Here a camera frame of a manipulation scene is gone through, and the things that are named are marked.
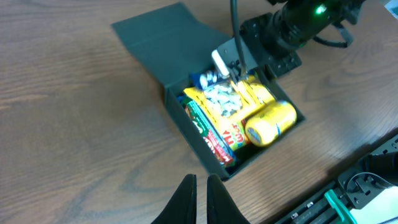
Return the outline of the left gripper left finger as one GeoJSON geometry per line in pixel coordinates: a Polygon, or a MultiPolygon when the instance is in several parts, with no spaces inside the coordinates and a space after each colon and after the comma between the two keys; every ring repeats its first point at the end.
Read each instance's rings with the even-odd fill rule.
{"type": "Polygon", "coordinates": [[[152,224],[196,224],[197,176],[187,174],[152,224]]]}

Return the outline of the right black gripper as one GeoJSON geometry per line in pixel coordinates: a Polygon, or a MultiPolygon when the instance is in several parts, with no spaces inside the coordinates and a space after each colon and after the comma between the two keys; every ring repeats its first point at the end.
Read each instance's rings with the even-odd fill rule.
{"type": "MultiPolygon", "coordinates": [[[[246,70],[262,70],[268,80],[291,72],[302,65],[296,50],[282,38],[282,13],[267,13],[246,20],[240,28],[241,48],[246,70]]],[[[239,78],[241,65],[235,38],[217,48],[218,53],[228,67],[230,76],[239,78]]]]}

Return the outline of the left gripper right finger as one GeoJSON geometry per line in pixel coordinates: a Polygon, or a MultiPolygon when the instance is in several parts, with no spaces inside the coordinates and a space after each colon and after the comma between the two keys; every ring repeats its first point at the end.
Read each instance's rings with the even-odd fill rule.
{"type": "Polygon", "coordinates": [[[207,179],[206,217],[207,224],[249,224],[216,174],[207,179]]]}

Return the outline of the red striped candy pack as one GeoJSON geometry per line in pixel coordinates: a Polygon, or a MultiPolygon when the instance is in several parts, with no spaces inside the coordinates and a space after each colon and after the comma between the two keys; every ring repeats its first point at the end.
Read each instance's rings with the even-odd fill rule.
{"type": "Polygon", "coordinates": [[[186,114],[196,126],[200,136],[208,145],[218,162],[223,167],[232,167],[235,165],[236,158],[229,146],[221,139],[217,130],[209,122],[208,118],[201,110],[199,105],[190,99],[186,105],[182,105],[186,114]]]}

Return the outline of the purple Dairy Milk bar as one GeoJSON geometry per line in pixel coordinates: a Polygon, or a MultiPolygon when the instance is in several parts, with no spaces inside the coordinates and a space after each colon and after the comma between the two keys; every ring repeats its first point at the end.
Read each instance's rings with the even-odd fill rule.
{"type": "Polygon", "coordinates": [[[228,80],[229,75],[223,75],[217,70],[207,70],[203,73],[191,73],[190,79],[195,88],[205,90],[210,86],[228,80]]]}

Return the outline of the yellow Hacks candy bag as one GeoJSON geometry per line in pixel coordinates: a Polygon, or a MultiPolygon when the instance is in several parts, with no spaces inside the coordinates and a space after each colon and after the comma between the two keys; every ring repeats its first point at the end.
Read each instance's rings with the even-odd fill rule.
{"type": "Polygon", "coordinates": [[[237,128],[242,120],[275,100],[268,88],[259,83],[254,75],[237,83],[229,80],[205,90],[190,87],[183,92],[200,106],[220,134],[237,128]]]}

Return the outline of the black gift box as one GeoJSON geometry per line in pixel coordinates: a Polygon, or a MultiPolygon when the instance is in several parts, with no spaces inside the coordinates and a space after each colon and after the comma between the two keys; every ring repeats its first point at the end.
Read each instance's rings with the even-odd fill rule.
{"type": "Polygon", "coordinates": [[[223,167],[205,149],[179,102],[183,89],[192,85],[189,74],[214,67],[213,50],[223,58],[237,55],[227,34],[198,21],[182,2],[116,22],[112,28],[128,52],[164,87],[166,110],[208,173],[228,180],[266,151],[266,147],[245,146],[238,151],[236,165],[223,167]]]}

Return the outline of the yellow round candy tub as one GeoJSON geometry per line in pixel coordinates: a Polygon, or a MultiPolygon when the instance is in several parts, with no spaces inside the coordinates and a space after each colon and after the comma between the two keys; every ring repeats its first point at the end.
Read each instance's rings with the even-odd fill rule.
{"type": "Polygon", "coordinates": [[[288,101],[273,101],[246,121],[245,133],[254,145],[268,146],[296,120],[297,112],[288,101]]]}

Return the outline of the blue Oreo cookie pack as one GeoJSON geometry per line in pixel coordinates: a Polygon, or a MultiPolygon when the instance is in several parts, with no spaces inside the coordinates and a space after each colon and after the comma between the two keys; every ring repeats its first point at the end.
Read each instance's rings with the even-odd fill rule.
{"type": "Polygon", "coordinates": [[[181,104],[181,105],[186,105],[189,101],[190,98],[187,97],[186,95],[181,95],[177,97],[177,101],[181,104]]]}

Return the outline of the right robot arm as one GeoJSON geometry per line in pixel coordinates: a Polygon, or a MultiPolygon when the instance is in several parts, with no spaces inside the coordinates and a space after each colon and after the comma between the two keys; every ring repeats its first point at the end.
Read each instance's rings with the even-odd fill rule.
{"type": "Polygon", "coordinates": [[[265,69],[269,79],[279,78],[301,66],[297,50],[308,41],[347,48],[352,35],[342,25],[355,25],[365,0],[287,0],[275,13],[238,19],[236,0],[230,1],[233,37],[215,49],[216,69],[233,80],[242,80],[255,69],[265,69]]]}

